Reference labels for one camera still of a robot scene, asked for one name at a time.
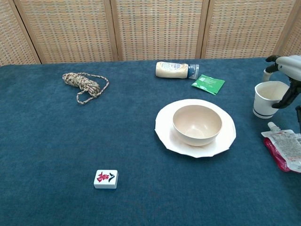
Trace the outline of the woven bamboo screen panel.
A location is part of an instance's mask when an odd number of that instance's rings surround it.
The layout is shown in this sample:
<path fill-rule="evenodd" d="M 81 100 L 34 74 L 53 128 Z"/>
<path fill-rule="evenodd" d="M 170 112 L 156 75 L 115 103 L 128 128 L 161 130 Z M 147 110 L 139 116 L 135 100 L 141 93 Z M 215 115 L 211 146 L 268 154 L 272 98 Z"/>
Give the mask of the woven bamboo screen panel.
<path fill-rule="evenodd" d="M 301 0 L 296 0 L 291 15 L 292 19 L 286 23 L 287 30 L 279 49 L 283 56 L 301 55 Z"/>
<path fill-rule="evenodd" d="M 300 6 L 301 0 L 208 0 L 200 57 L 278 53 Z"/>
<path fill-rule="evenodd" d="M 43 64 L 117 61 L 111 0 L 14 0 Z"/>
<path fill-rule="evenodd" d="M 14 0 L 0 0 L 0 66 L 40 64 Z"/>
<path fill-rule="evenodd" d="M 110 0 L 118 60 L 200 59 L 210 0 Z"/>

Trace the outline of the white red spout pouch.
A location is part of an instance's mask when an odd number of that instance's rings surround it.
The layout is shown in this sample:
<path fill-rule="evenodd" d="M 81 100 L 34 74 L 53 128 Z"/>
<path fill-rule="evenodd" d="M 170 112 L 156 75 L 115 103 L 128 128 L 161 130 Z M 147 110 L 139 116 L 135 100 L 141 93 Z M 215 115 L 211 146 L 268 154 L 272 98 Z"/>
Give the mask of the white red spout pouch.
<path fill-rule="evenodd" d="M 263 143 L 277 166 L 284 172 L 301 174 L 301 134 L 291 129 L 282 130 L 268 122 L 269 131 L 262 132 Z"/>

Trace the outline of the white paper cup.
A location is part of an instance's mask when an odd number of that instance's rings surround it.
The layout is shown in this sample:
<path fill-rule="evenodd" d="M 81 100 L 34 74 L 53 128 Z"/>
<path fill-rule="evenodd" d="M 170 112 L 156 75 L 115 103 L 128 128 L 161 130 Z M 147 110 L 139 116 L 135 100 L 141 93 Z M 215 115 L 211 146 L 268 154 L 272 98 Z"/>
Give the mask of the white paper cup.
<path fill-rule="evenodd" d="M 281 81 L 266 81 L 255 86 L 253 113 L 259 118 L 269 119 L 274 116 L 278 109 L 272 105 L 279 103 L 289 86 Z"/>

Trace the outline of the mayonnaise squeeze bottle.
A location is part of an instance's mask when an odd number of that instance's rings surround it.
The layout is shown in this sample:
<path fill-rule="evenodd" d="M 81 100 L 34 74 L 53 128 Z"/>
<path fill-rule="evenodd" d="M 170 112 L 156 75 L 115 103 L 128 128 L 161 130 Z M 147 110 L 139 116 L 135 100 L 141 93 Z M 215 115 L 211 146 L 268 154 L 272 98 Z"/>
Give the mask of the mayonnaise squeeze bottle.
<path fill-rule="evenodd" d="M 197 79 L 200 76 L 199 65 L 157 62 L 155 75 L 160 78 Z"/>

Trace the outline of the right black-fingered robot hand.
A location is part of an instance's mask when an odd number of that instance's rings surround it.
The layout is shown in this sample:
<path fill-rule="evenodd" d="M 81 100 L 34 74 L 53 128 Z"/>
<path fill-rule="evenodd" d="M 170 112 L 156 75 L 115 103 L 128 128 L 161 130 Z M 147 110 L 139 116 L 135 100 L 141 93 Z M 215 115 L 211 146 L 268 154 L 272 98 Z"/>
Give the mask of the right black-fingered robot hand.
<path fill-rule="evenodd" d="M 273 62 L 274 64 L 264 69 L 262 77 L 263 82 L 269 81 L 272 73 L 277 71 L 284 73 L 289 78 L 289 89 L 286 91 L 280 102 L 272 105 L 272 108 L 275 109 L 286 108 L 299 94 L 301 94 L 301 56 L 271 55 L 266 58 L 266 62 Z"/>

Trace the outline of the green foil sachet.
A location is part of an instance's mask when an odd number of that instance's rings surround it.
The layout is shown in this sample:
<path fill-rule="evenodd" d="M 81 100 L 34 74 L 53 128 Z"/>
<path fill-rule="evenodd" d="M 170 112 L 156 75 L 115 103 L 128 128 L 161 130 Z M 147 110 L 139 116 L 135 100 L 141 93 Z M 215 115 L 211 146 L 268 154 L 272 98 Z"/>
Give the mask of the green foil sachet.
<path fill-rule="evenodd" d="M 192 86 L 203 91 L 206 91 L 210 94 L 217 95 L 225 81 L 212 78 L 210 76 L 206 76 L 201 74 L 193 83 Z"/>

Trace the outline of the blue table cloth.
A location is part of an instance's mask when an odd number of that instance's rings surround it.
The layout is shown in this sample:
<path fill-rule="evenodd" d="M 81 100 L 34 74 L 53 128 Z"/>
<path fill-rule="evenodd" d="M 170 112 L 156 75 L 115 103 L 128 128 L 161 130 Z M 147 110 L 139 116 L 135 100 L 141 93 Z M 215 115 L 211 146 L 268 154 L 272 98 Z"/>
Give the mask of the blue table cloth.
<path fill-rule="evenodd" d="M 263 58 L 199 59 L 217 95 L 155 76 L 154 61 L 0 67 L 0 226 L 301 226 L 301 174 L 282 172 L 254 116 Z M 164 106 L 212 102 L 237 137 L 210 158 L 169 151 Z M 116 189 L 96 189 L 117 170 Z"/>

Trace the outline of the white scalloped plate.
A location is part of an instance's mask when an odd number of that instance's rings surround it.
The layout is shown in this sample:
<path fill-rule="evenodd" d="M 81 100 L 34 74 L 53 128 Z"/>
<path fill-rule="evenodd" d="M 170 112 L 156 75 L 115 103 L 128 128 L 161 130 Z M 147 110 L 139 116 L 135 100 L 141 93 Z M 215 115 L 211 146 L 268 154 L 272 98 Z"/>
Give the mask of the white scalloped plate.
<path fill-rule="evenodd" d="M 203 146 L 192 146 L 182 142 L 176 135 L 172 123 L 173 114 L 186 105 L 203 105 L 220 115 L 222 129 L 213 142 Z M 155 123 L 156 134 L 167 149 L 195 158 L 212 157 L 226 151 L 236 138 L 236 128 L 231 116 L 219 106 L 201 99 L 183 99 L 166 105 L 157 114 Z"/>

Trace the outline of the white mahjong tile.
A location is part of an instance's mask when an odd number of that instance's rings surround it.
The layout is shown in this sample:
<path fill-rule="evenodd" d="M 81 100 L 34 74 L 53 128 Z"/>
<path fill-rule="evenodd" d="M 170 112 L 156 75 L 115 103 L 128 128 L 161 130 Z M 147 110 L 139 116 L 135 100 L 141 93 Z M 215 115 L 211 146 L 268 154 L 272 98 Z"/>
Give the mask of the white mahjong tile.
<path fill-rule="evenodd" d="M 119 173 L 114 169 L 98 169 L 94 178 L 96 189 L 116 189 Z"/>

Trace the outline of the cream ceramic bowl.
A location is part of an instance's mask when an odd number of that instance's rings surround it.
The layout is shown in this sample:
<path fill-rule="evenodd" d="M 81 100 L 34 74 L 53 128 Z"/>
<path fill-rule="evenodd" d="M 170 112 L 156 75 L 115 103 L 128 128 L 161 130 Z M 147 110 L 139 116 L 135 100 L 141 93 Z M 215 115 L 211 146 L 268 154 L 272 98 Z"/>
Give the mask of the cream ceramic bowl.
<path fill-rule="evenodd" d="M 222 129 L 220 115 L 203 105 L 186 105 L 177 109 L 172 123 L 179 139 L 192 146 L 213 142 Z"/>

